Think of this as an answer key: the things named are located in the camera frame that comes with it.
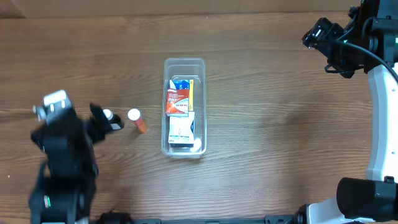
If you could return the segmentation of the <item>dark syrup bottle white cap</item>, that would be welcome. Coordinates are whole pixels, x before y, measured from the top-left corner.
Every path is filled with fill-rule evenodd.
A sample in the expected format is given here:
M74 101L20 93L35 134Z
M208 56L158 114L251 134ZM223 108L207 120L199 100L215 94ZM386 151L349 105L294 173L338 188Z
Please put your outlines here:
M114 114L109 109L104 109L103 113L106 116L107 120L109 121L109 123L110 123L110 125L111 125L113 130L120 130L120 129L124 128L124 123L121 120L119 115Z

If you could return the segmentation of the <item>red white medicine box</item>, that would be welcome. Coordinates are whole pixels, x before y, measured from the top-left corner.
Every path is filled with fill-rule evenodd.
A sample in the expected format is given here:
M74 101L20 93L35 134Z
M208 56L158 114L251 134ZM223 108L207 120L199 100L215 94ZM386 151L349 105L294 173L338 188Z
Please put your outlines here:
M167 90L165 114L167 116L186 117L189 109L189 90Z

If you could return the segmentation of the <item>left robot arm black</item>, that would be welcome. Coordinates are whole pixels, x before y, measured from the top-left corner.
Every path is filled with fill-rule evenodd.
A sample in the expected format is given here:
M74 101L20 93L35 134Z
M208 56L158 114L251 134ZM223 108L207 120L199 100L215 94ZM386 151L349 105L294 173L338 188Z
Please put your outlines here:
M63 108L32 131L47 158L29 198L31 223L89 219L99 174L93 146L113 130L100 106L92 103L90 111L90 119L81 119L74 108Z

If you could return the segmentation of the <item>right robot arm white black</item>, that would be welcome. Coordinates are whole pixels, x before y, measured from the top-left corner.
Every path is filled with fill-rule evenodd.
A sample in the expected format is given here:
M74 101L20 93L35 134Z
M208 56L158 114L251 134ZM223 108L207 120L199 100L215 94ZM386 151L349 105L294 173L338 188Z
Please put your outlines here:
M368 76L373 130L366 178L342 178L334 197L303 205L289 223L397 220L397 1L362 1L348 15L346 27L319 18L302 41L327 58L327 73Z

